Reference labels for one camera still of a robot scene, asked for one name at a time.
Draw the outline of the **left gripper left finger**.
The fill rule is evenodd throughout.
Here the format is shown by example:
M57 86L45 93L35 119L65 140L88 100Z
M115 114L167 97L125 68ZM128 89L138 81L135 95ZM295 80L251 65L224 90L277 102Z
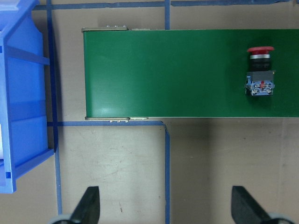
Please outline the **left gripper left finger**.
M88 187L71 214L72 224L97 224L100 219L100 191L98 186Z

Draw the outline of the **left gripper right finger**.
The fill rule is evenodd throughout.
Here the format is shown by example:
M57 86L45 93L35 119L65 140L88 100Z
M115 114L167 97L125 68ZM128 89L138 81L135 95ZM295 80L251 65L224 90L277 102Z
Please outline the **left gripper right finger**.
M236 224L262 224L271 217L243 186L233 186L231 216Z

